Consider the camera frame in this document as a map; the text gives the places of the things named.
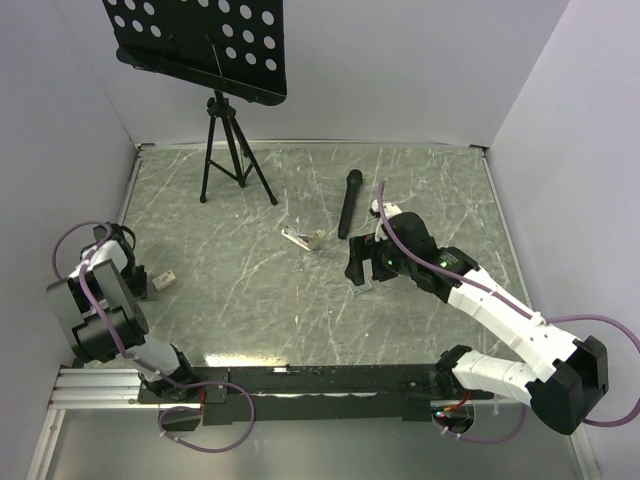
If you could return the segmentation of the small cardboard piece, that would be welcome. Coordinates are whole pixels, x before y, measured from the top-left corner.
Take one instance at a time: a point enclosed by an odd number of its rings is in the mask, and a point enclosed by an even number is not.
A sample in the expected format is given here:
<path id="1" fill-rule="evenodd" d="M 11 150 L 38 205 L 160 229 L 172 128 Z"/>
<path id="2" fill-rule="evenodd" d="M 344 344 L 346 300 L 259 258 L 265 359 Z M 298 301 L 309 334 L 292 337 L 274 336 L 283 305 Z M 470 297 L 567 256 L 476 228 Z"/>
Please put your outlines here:
<path id="1" fill-rule="evenodd" d="M 152 279 L 152 284 L 157 291 L 162 291 L 177 281 L 172 270 L 167 270 Z"/>

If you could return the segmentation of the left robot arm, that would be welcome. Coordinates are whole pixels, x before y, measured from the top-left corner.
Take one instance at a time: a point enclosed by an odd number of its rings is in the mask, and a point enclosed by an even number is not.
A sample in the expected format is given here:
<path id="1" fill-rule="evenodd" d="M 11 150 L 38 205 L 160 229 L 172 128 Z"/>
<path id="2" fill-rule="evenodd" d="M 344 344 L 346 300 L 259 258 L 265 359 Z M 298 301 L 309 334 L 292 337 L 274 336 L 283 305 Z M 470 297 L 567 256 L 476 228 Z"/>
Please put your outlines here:
<path id="1" fill-rule="evenodd" d="M 90 226 L 94 241 L 83 247 L 79 263 L 66 275 L 57 253 L 71 233 Z M 54 245 L 56 281 L 47 286 L 49 303 L 64 336 L 82 365 L 120 359 L 138 371 L 142 386 L 156 397 L 184 402 L 196 394 L 198 378 L 174 345 L 150 333 L 138 304 L 147 295 L 147 273 L 136 261 L 136 236 L 112 222 L 82 222 Z"/>

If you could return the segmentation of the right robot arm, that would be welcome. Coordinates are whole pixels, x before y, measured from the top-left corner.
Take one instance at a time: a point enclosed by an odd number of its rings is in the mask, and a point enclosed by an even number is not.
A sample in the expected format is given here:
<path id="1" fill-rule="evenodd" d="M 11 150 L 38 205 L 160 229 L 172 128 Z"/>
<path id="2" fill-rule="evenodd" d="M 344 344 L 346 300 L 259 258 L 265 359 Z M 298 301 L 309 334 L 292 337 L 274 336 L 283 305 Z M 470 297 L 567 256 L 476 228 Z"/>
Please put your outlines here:
<path id="1" fill-rule="evenodd" d="M 581 339 L 548 323 L 509 294 L 477 261 L 456 247 L 440 247 L 413 212 L 380 219 L 375 232 L 349 240 L 345 276 L 365 283 L 369 261 L 378 282 L 410 278 L 422 291 L 477 321 L 517 355 L 508 361 L 456 346 L 442 355 L 438 390 L 458 398 L 481 390 L 529 406 L 557 433 L 570 435 L 608 391 L 602 342 Z"/>

